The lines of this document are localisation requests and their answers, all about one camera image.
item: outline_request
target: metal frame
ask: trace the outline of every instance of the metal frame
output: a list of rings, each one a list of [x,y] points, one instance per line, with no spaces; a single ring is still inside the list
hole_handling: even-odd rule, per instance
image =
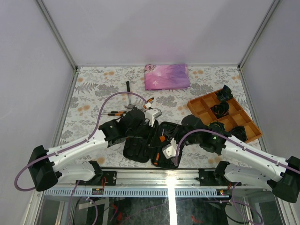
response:
[[[247,61],[249,55],[251,54],[255,44],[257,43],[259,37],[261,36],[262,32],[264,31],[264,29],[266,28],[266,25],[268,24],[270,18],[272,17],[272,15],[274,14],[275,10],[278,8],[279,4],[281,3],[282,0],[273,0],[266,16],[264,17],[264,19],[262,20],[262,23],[260,24],[257,32],[255,33],[248,49],[246,50],[245,55],[243,56],[242,60],[239,63],[239,68],[243,68],[243,66],[245,65],[245,62]]]
[[[57,30],[53,19],[51,18],[48,9],[46,8],[46,5],[44,4],[43,0],[35,0],[37,7],[39,8],[41,14],[43,15],[44,19],[46,20],[52,34],[54,35],[58,45],[60,46],[62,52],[65,54],[69,64],[71,65],[73,70],[77,69],[77,64],[74,61],[70,51],[68,50],[66,43],[64,42],[64,40],[62,39],[59,31]]]
[[[64,102],[61,114],[60,114],[58,125],[57,125],[56,130],[55,130],[54,138],[53,138],[53,141],[52,141],[52,144],[51,144],[52,147],[57,146],[59,144],[59,141],[60,141],[60,136],[61,136],[62,129],[63,129],[64,124],[65,124],[65,120],[66,120],[66,117],[67,117],[70,101],[71,101],[73,91],[75,89],[77,77],[78,77],[78,72],[76,70],[73,71],[72,77],[73,78],[72,78],[72,81],[71,81],[71,83],[68,87],[67,95],[66,95],[66,98],[65,98],[65,102]],[[44,193],[43,192],[33,191],[31,200],[30,200],[30,202],[28,204],[28,207],[27,207],[27,210],[24,214],[24,220],[23,220],[23,223],[22,223],[23,225],[25,225],[25,224],[35,225],[37,223],[37,221],[38,221],[37,216],[40,213],[43,198],[44,198]]]
[[[40,9],[41,14],[43,15],[44,19],[46,20],[47,24],[49,25],[49,28],[50,28],[51,32],[53,33],[58,45],[60,46],[60,48],[63,51],[63,53],[65,54],[69,64],[71,65],[71,67],[74,70],[73,79],[72,79],[72,82],[71,82],[71,84],[68,88],[67,97],[66,97],[66,100],[64,102],[62,113],[60,115],[59,123],[58,123],[57,129],[55,131],[54,139],[53,139],[53,142],[52,142],[52,146],[56,146],[56,145],[59,144],[59,140],[60,140],[60,136],[61,136],[61,133],[62,133],[63,126],[64,126],[64,122],[65,122],[65,119],[66,119],[66,116],[67,116],[70,100],[71,100],[71,97],[73,95],[73,91],[74,91],[74,88],[75,88],[76,80],[77,80],[77,77],[78,77],[78,73],[77,73],[78,66],[77,66],[76,62],[74,61],[70,51],[68,50],[64,40],[62,39],[59,31],[57,30],[57,28],[56,28],[56,26],[53,22],[53,19],[51,18],[50,14],[49,14],[49,11],[47,10],[43,0],[35,0],[35,2],[37,4],[38,8]],[[237,67],[239,68],[239,74],[240,74],[240,77],[241,77],[243,88],[245,90],[246,98],[247,98],[247,101],[248,101],[248,104],[249,104],[249,109],[251,111],[251,115],[253,117],[253,121],[258,125],[258,127],[260,129],[261,129],[261,126],[260,126],[256,111],[255,111],[255,108],[252,104],[252,98],[249,94],[249,90],[248,90],[248,87],[247,87],[247,82],[245,80],[245,77],[243,76],[242,68],[245,65],[245,62],[247,61],[247,59],[249,58],[255,44],[259,40],[259,37],[261,36],[261,34],[262,34],[263,30],[265,29],[267,23],[269,22],[270,18],[274,14],[275,10],[278,8],[280,2],[281,2],[281,0],[274,0],[273,1],[273,3],[270,6],[266,16],[264,17],[262,23],[260,24],[259,29],[257,30],[254,38],[252,39],[245,55],[243,56],[240,63],[237,65]],[[200,66],[236,66],[236,65],[207,65],[207,64],[201,65],[200,64]],[[259,141],[260,141],[262,150],[268,152],[268,146],[267,146],[267,143],[266,143],[265,139],[263,137],[261,137],[259,139]],[[147,171],[143,170],[143,169],[136,170],[136,171],[139,171],[140,176],[143,176],[143,175],[147,174]],[[119,176],[120,174],[122,174],[122,171],[120,171],[120,173],[118,174],[118,181],[119,182],[120,182],[120,180],[122,180],[122,176]],[[162,183],[159,183],[159,184],[157,183],[157,178],[158,177],[162,178],[161,174],[159,174],[159,173],[154,174],[154,176],[152,177],[153,180],[150,181],[150,183],[152,183],[151,187],[153,187],[153,188],[158,188],[158,187],[161,188],[162,187],[161,186]],[[135,180],[135,179],[130,180],[129,177],[123,176],[123,182],[120,183],[120,187],[129,186],[129,184],[130,184],[131,187],[136,186],[137,188],[143,188],[141,183],[137,182],[137,180]],[[188,180],[188,179],[187,180],[183,179],[178,183],[180,188],[187,188],[187,186],[190,186],[191,180]],[[140,179],[138,178],[138,180],[142,181],[142,182],[145,181],[145,179],[141,179],[141,177],[140,177]],[[40,212],[41,203],[43,202],[43,198],[44,198],[44,193],[38,193],[36,191],[33,192],[31,200],[30,200],[29,205],[27,207],[27,213],[26,213],[23,224],[36,224],[37,215]],[[295,218],[296,214],[295,214],[294,207],[290,203],[284,202],[281,199],[277,199],[277,204],[278,204],[278,207],[280,209],[279,211],[281,211],[282,216],[283,216],[286,224],[287,225],[296,225],[297,224],[297,222],[296,222],[297,218]],[[64,206],[65,206],[65,203],[63,202],[62,207],[60,207],[61,211],[63,210]]]

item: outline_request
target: wooden tray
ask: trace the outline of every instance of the wooden tray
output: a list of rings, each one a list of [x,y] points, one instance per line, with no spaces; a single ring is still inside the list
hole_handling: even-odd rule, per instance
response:
[[[189,101],[187,106],[192,114],[199,117],[205,125],[214,121],[223,123],[227,132],[236,126],[244,126],[247,135],[246,143],[261,137],[263,135],[261,131],[234,98],[227,101],[229,104],[229,115],[220,119],[216,118],[210,108],[221,103],[216,96],[218,91],[220,90]]]

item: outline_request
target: purple cloth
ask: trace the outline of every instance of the purple cloth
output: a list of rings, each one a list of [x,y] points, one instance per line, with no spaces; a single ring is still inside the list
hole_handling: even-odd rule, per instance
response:
[[[191,82],[186,64],[145,66],[146,90],[188,89]]]

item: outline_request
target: table surface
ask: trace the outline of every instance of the table surface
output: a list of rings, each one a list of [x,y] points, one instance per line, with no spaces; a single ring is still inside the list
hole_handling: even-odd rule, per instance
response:
[[[236,67],[188,67],[191,88],[187,90],[145,91],[144,67],[82,67],[71,99],[67,118],[62,131],[60,144],[65,144],[89,134],[95,127],[99,109],[111,94],[126,91],[126,81],[130,81],[131,91],[145,99],[154,97],[153,107],[161,109],[159,122],[181,123],[191,114],[187,107],[189,100],[221,89],[224,84],[231,88],[232,94],[246,113],[251,117],[245,92]],[[133,104],[142,106],[142,101],[132,96]],[[124,110],[128,105],[126,94],[113,97],[104,107],[105,111]],[[115,117],[103,115],[101,123]],[[260,148],[258,140],[250,145]],[[124,144],[96,151],[75,160],[79,164],[87,160],[96,160],[103,167],[143,167],[151,168],[150,160],[139,163],[123,157]],[[215,168],[219,161],[225,160],[241,166],[247,166],[235,159],[209,153],[197,145],[185,146],[179,168]]]

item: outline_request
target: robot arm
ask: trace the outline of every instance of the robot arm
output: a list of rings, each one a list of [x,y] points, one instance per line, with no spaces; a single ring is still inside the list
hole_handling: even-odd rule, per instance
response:
[[[52,155],[29,167],[36,190],[44,191],[57,183],[69,183],[76,180],[93,181],[94,184],[97,184],[103,175],[97,162],[89,161],[79,165],[72,164],[72,162],[92,152],[102,151],[124,142],[127,136],[141,125],[145,133],[149,133],[154,125],[154,120],[161,115],[161,111],[150,108],[149,103],[146,106],[148,110],[145,113],[134,109],[128,112],[120,121],[111,120],[102,124],[92,137],[87,135],[73,142],[47,150],[42,145],[36,147],[28,163],[40,157]],[[72,147],[72,149],[59,153],[60,150],[76,144],[78,145]]]
[[[224,177],[230,182],[241,182],[242,184],[251,184],[258,187],[271,190],[272,193],[290,203],[297,202],[300,191],[300,175],[281,165],[285,165],[300,170],[300,159],[290,157],[288,160],[283,157],[277,157],[269,153],[259,151],[252,146],[240,141],[235,136],[229,139],[242,144],[243,148],[233,144],[231,141],[224,143],[222,155],[235,158],[242,161],[252,168],[241,167],[221,161],[215,169],[216,177]]]
[[[178,167],[178,165],[175,166],[175,155],[179,140],[192,130],[210,129],[193,115],[185,117],[181,125],[168,122],[163,122],[159,125],[155,119],[161,115],[161,111],[152,109],[149,105],[146,106],[146,109],[148,109],[146,113],[135,109],[128,112],[120,121],[111,120],[102,124],[92,137],[86,136],[72,143],[48,150],[45,150],[43,146],[36,147],[29,163],[45,155],[52,155],[29,167],[36,190],[43,191],[53,187],[58,182],[68,183],[76,180],[92,181],[94,185],[99,184],[103,173],[97,162],[90,161],[79,165],[72,165],[71,163],[91,152],[102,151],[115,144],[127,142],[130,138],[137,139],[143,143],[143,152],[147,151],[150,155],[152,154],[150,157],[155,166],[164,168],[167,162],[168,165],[172,165],[172,168],[175,169]],[[187,137],[180,146],[180,155],[185,145],[199,144],[206,151],[238,159],[252,168],[240,167],[221,161],[214,172],[216,180],[225,179],[227,182],[242,182],[255,185],[272,190],[277,197],[288,202],[294,203],[297,201],[300,190],[300,175],[281,165],[286,165],[299,171],[300,160],[298,158],[291,157],[289,160],[286,160],[285,158],[276,157],[256,150],[236,137],[230,136],[229,133],[217,132],[225,135],[229,140],[239,143],[239,146],[212,134],[205,132],[194,133]],[[81,142],[82,144],[73,147],[71,150],[58,153],[61,149]],[[131,149],[129,148],[129,150],[132,151],[136,148],[137,145]],[[275,160],[277,163],[271,163],[267,159]]]

